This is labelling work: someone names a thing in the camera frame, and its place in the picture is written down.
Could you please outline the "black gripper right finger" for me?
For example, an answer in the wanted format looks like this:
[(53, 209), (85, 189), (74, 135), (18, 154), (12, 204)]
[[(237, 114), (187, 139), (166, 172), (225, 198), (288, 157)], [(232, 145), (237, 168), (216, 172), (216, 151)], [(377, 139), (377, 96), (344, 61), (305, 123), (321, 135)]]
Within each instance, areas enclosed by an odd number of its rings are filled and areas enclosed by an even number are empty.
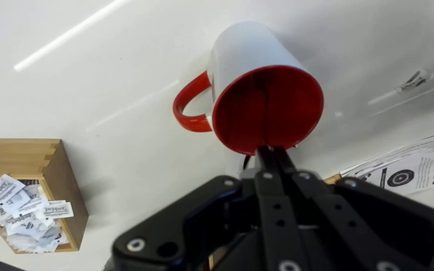
[(351, 204), (311, 172), (299, 172), (284, 148), (274, 148), (291, 202), (303, 209), (299, 219), (318, 225), (335, 245), (348, 270), (419, 271), (419, 264), (404, 252), (386, 245)]

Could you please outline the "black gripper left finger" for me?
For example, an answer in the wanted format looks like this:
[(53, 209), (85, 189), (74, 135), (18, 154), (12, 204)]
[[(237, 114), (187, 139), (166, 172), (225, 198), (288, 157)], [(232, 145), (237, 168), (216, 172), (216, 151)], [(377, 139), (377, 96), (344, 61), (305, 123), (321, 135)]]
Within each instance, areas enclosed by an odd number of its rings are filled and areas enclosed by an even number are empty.
[(267, 271), (314, 271), (291, 201), (297, 169), (284, 148), (259, 147), (256, 160), (255, 192)]

